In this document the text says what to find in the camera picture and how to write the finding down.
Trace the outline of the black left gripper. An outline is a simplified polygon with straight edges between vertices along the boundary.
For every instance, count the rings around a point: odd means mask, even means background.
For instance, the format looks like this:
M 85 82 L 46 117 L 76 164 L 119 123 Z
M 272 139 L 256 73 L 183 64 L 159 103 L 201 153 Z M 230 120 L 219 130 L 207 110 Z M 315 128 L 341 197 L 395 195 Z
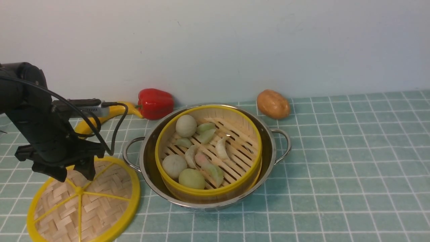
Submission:
M 93 156 L 104 156 L 103 145 L 78 138 L 68 121 L 50 111 L 15 111 L 14 124 L 28 141 L 17 148 L 15 157 L 35 162 L 33 172 L 63 183 L 68 171 L 61 166 L 75 164 L 75 171 L 94 180 Z

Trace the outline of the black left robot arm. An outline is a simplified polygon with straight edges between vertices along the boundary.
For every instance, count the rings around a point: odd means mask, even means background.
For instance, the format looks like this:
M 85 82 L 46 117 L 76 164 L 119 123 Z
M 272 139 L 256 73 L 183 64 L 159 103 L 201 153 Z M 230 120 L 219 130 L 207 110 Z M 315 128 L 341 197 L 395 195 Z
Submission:
M 32 161 L 32 171 L 64 182 L 74 167 L 93 181 L 94 159 L 102 158 L 102 144 L 80 139 L 69 123 L 68 112 L 57 112 L 41 69 L 21 62 L 1 65 L 1 113 L 28 144 L 15 152 L 18 161 Z

